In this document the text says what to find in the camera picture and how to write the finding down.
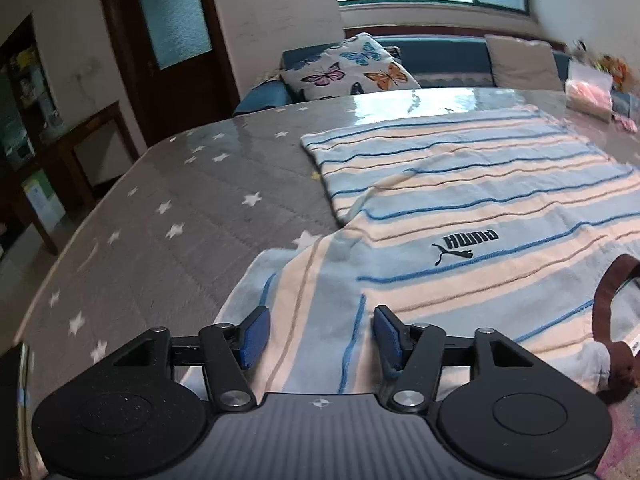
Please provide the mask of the grey star tablecloth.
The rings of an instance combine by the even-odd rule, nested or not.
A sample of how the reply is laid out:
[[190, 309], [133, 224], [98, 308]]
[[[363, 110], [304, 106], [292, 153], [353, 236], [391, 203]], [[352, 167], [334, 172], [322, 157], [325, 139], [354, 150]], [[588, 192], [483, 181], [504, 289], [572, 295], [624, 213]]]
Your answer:
[[369, 392], [251, 386], [256, 408], [215, 408], [204, 382], [198, 333], [229, 323], [220, 312], [254, 260], [340, 226], [303, 136], [514, 106], [568, 122], [639, 172], [634, 140], [549, 91], [309, 102], [150, 148], [89, 214], [32, 305], [30, 447], [47, 477], [593, 478], [613, 433], [605, 402], [637, 388], [639, 367], [634, 386], [592, 392], [492, 327], [445, 330], [429, 408], [383, 405], [380, 355]]

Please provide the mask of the butterfly print pillow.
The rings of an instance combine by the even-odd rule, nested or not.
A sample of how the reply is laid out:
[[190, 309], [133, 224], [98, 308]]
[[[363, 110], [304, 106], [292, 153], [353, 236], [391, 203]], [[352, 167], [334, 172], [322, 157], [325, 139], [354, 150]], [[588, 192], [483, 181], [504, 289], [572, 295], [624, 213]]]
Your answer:
[[281, 77], [302, 101], [420, 89], [401, 62], [366, 32], [304, 58]]

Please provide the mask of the orange plush toy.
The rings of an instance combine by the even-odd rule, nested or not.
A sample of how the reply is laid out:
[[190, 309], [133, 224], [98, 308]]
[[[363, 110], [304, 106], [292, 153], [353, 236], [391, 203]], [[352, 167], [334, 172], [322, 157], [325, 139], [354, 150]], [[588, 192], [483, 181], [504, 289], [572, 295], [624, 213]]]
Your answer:
[[613, 88], [617, 91], [624, 91], [630, 69], [622, 58], [611, 55], [601, 55], [597, 60], [597, 69], [612, 77]]

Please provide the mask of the pink hair clip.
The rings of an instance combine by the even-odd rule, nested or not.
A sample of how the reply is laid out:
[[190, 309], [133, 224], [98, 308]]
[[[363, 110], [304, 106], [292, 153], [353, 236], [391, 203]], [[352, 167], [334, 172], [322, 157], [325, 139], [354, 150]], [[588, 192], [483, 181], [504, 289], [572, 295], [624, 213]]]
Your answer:
[[612, 116], [612, 121], [620, 130], [624, 130], [629, 132], [630, 134], [636, 134], [638, 132], [638, 127], [633, 119], [620, 115], [614, 114]]

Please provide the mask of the panda plush toy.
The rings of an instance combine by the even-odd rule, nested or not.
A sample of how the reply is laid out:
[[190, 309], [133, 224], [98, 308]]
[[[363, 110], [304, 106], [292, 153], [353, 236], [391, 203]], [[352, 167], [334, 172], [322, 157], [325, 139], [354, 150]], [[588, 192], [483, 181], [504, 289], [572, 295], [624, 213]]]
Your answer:
[[588, 49], [586, 44], [578, 39], [574, 42], [573, 56], [574, 58], [588, 58]]

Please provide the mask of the black smartphone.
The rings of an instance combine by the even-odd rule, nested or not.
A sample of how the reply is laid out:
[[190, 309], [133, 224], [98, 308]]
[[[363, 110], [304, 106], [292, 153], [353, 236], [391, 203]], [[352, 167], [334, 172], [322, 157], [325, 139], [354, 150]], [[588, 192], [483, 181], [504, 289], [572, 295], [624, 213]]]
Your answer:
[[27, 379], [29, 348], [19, 342], [1, 356], [0, 466], [2, 479], [28, 479]]

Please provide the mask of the pink tissue pack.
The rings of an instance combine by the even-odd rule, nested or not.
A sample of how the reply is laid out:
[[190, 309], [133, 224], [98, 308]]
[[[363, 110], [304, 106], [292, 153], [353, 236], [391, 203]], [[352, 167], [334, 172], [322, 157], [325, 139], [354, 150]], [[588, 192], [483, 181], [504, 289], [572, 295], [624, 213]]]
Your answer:
[[570, 61], [565, 81], [566, 104], [571, 110], [610, 122], [613, 115], [613, 77], [595, 68]]

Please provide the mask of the beige cushion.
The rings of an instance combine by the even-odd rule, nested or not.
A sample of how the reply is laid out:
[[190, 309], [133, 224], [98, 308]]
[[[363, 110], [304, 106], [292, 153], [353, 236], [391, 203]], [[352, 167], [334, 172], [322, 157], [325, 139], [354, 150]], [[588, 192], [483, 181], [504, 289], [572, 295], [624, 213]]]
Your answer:
[[562, 91], [552, 47], [541, 40], [487, 35], [491, 73], [498, 88]]

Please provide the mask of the dark wooden door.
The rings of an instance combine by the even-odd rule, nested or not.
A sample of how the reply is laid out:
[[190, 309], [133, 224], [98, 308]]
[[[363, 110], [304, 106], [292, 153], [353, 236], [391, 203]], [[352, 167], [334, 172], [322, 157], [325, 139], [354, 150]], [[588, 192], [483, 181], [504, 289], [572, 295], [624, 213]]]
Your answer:
[[215, 0], [101, 0], [143, 139], [230, 117], [240, 102]]

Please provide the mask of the striped blue pink shirt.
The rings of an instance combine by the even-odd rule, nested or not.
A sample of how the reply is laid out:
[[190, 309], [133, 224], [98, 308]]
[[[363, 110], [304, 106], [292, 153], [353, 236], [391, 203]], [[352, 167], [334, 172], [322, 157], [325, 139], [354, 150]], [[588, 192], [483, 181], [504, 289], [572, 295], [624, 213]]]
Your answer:
[[492, 327], [589, 391], [639, 367], [639, 173], [533, 106], [309, 133], [336, 232], [269, 249], [220, 312], [270, 312], [257, 394], [380, 376], [373, 312]]

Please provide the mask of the dark wooden side table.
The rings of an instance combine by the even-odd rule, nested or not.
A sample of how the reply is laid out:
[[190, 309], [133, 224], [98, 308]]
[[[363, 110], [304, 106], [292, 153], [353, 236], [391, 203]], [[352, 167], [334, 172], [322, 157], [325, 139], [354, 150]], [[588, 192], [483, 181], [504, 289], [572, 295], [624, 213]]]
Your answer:
[[41, 133], [36, 157], [66, 216], [92, 211], [139, 159], [119, 102], [60, 134]]

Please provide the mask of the dark display cabinet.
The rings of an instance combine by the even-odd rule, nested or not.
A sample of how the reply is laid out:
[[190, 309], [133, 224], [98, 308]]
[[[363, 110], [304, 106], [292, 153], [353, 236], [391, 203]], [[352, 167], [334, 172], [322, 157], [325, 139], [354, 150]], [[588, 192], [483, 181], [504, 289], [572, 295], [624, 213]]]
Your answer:
[[41, 62], [29, 16], [1, 45], [1, 248], [32, 226], [44, 247], [55, 242], [29, 200], [24, 183], [43, 170], [43, 139], [60, 118]]

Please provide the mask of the blue sofa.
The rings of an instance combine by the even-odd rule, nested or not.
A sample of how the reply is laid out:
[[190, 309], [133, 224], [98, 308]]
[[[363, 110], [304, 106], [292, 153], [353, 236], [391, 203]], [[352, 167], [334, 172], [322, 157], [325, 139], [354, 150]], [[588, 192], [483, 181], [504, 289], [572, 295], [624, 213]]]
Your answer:
[[282, 53], [280, 66], [247, 93], [236, 116], [342, 96], [416, 88], [496, 85], [487, 42], [465, 36], [375, 37]]

